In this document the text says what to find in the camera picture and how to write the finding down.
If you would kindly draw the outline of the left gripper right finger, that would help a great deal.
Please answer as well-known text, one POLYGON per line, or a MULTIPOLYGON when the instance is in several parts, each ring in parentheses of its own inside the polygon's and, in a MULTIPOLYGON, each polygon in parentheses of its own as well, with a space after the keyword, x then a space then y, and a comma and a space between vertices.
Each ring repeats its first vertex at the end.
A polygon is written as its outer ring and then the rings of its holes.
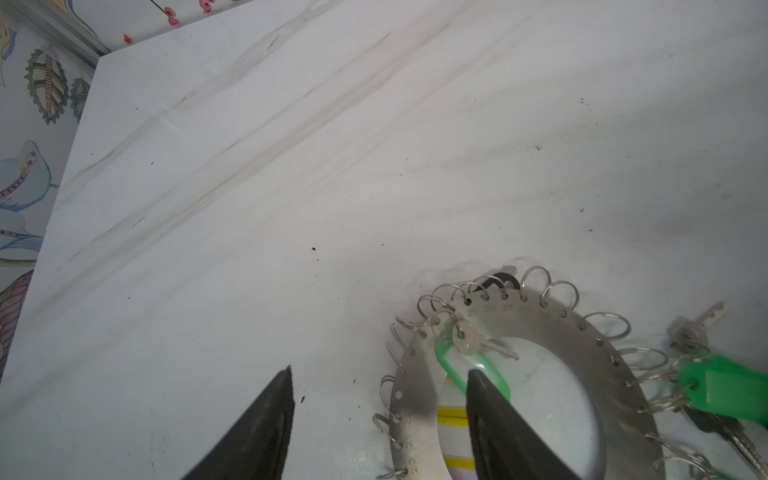
POLYGON ((466 413, 480 479, 578 479, 481 370, 468 373, 466 413))

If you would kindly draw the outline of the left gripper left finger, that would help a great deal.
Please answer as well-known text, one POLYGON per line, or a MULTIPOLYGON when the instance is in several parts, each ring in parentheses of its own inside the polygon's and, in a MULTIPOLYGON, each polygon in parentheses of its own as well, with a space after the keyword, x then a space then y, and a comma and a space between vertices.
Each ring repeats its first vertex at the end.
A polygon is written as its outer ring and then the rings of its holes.
POLYGON ((279 480, 287 460, 294 411, 292 370, 287 367, 184 480, 279 480))

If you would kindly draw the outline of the round metal key organizer disc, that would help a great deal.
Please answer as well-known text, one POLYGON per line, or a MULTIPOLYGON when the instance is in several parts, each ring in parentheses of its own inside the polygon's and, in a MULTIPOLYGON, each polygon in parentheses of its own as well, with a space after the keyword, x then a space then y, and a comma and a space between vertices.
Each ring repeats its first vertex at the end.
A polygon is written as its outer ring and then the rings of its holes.
POLYGON ((387 412, 374 422, 389 435, 393 470, 390 479, 446 479, 448 467, 440 457, 437 431, 438 395, 449 378, 439 354, 451 345, 450 335, 460 320, 472 323, 490 340, 518 339, 536 344, 563 362, 589 399, 605 448, 605 479, 662 479, 662 448, 651 440, 658 432, 649 401, 613 337, 596 329, 588 316, 551 298, 557 283, 543 291, 491 287, 475 291, 476 283, 450 283, 451 294, 438 290, 421 296, 418 321, 398 320, 392 328, 407 328, 412 336, 400 339, 397 370, 380 381, 387 412))

